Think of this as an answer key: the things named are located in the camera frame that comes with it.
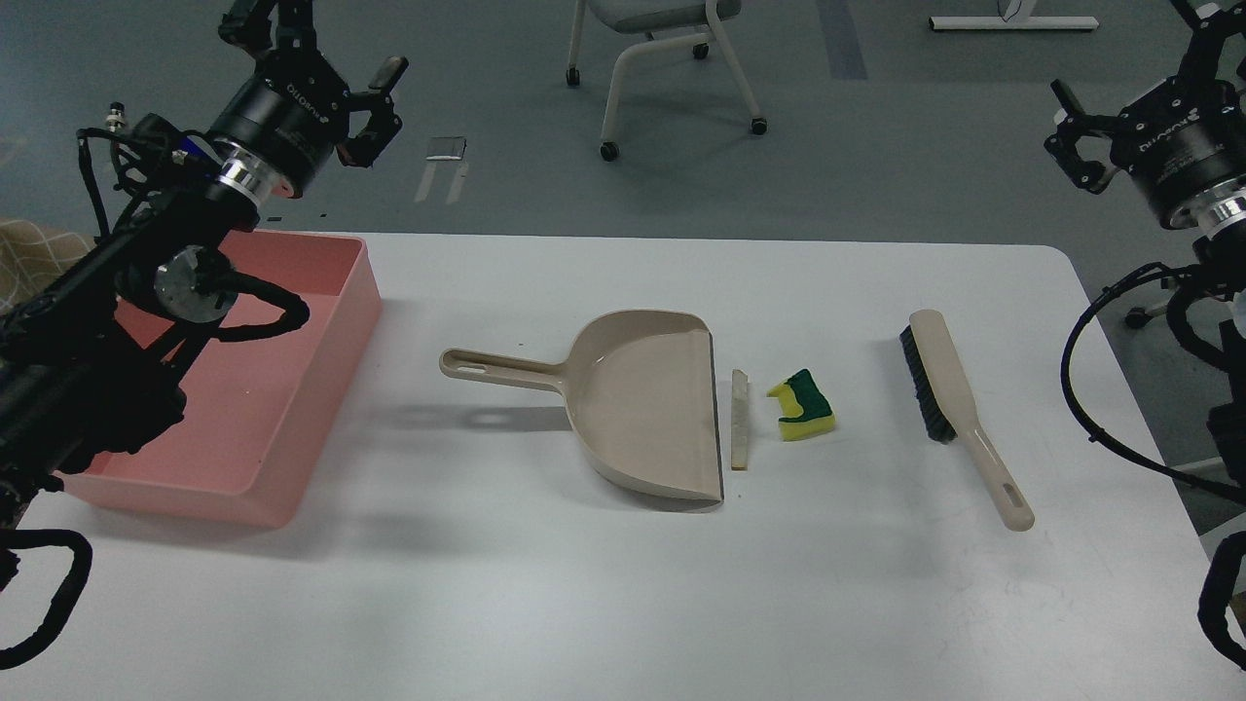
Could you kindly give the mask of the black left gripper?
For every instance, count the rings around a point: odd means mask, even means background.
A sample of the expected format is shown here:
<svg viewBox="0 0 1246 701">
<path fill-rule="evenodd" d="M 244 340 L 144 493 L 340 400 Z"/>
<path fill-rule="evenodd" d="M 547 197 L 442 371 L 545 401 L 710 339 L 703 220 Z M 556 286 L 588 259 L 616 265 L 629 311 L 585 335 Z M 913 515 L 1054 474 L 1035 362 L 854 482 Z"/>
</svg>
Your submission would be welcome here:
<svg viewBox="0 0 1246 701">
<path fill-rule="evenodd" d="M 218 37 L 258 62 L 206 137 L 222 157 L 267 166 L 272 194 L 304 195 L 330 156 L 371 167 L 402 129 L 392 88 L 409 59 L 388 57 L 368 88 L 353 92 L 316 54 L 314 2 L 233 1 Z"/>
</svg>

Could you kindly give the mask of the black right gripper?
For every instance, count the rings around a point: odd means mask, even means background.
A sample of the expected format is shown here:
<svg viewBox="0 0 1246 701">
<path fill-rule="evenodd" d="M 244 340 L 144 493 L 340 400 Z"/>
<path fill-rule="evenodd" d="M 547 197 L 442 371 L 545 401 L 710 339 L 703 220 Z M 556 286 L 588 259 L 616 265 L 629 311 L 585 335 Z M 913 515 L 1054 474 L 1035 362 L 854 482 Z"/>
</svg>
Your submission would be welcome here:
<svg viewBox="0 0 1246 701">
<path fill-rule="evenodd" d="M 1153 85 L 1116 115 L 1089 115 L 1063 80 L 1050 81 L 1059 110 L 1047 154 L 1079 191 L 1099 195 L 1121 171 L 1158 225 L 1227 232 L 1244 223 L 1244 110 L 1219 77 L 1229 37 L 1244 36 L 1245 1 L 1221 7 L 1168 2 L 1191 31 L 1177 73 Z M 1108 162 L 1087 161 L 1079 142 L 1110 143 Z"/>
</svg>

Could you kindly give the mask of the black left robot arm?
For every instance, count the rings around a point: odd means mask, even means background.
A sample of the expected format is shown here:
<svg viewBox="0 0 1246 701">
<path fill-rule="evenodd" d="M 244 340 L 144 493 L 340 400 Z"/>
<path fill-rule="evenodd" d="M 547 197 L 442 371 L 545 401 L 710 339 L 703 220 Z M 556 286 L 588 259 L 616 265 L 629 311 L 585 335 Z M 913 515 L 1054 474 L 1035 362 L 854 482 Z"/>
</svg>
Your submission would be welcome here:
<svg viewBox="0 0 1246 701">
<path fill-rule="evenodd" d="M 22 529 L 27 506 L 98 454 L 135 454 L 178 425 L 182 379 L 209 342 L 308 322 L 303 298 L 237 271 L 221 244 L 252 232 L 269 197 L 305 195 L 330 156 L 368 168 L 402 129 L 392 88 L 409 59 L 386 59 L 355 92 L 316 49 L 312 2 L 235 1 L 218 35 L 254 68 L 209 129 L 159 115 L 130 125 L 113 102 L 102 128 L 77 131 L 93 248 L 2 315 L 2 581 L 17 576 L 19 552 L 72 557 L 44 621 L 4 649 L 6 670 L 64 631 L 93 559 L 76 530 Z"/>
</svg>

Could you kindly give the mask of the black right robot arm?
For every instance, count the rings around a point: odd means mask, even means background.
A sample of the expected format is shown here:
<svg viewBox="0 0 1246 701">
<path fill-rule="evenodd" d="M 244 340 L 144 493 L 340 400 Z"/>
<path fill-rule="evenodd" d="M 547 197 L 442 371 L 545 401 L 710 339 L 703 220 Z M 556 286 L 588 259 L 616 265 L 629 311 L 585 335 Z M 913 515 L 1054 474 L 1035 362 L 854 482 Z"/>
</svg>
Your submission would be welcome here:
<svg viewBox="0 0 1246 701">
<path fill-rule="evenodd" d="M 1190 34 L 1172 72 L 1119 107 L 1085 108 L 1054 85 L 1043 146 L 1072 186 L 1129 186 L 1148 217 L 1109 232 L 1100 275 L 1063 342 L 1072 417 L 1118 458 L 1172 481 L 1192 522 L 1244 513 L 1244 49 L 1241 1 L 1175 1 Z M 1106 425 L 1074 354 L 1104 325 L 1158 447 Z"/>
</svg>

